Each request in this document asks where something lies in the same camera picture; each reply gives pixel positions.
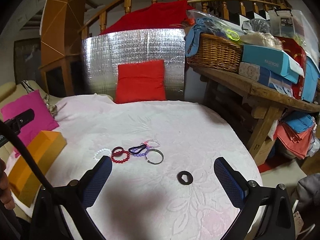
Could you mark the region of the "person's left hand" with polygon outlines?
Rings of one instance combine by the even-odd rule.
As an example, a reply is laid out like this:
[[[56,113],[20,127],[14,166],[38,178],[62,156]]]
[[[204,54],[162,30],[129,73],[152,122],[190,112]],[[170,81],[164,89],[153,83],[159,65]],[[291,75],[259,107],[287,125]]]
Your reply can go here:
[[[6,164],[1,160],[1,180],[0,180],[0,189],[1,189],[1,202],[4,204],[4,207],[7,210],[13,210],[15,203],[10,191],[9,180],[7,174],[5,173]]]

